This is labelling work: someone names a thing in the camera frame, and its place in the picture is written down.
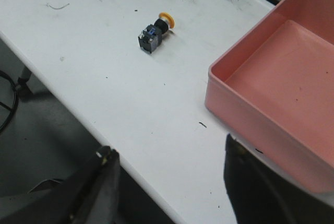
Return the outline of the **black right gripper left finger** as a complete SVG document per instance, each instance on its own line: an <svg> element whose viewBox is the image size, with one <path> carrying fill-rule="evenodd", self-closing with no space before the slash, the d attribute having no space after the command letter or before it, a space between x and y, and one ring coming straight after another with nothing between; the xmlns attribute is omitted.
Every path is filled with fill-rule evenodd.
<svg viewBox="0 0 334 224"><path fill-rule="evenodd" d="M119 153L102 146L68 179L1 223L114 223L119 185Z"/></svg>

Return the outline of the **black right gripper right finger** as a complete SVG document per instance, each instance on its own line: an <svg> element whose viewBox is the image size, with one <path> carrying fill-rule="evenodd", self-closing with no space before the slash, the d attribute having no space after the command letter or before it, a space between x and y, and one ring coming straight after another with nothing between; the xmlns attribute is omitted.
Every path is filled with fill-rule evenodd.
<svg viewBox="0 0 334 224"><path fill-rule="evenodd" d="M333 207L277 175L231 134L223 179L237 223L333 223Z"/></svg>

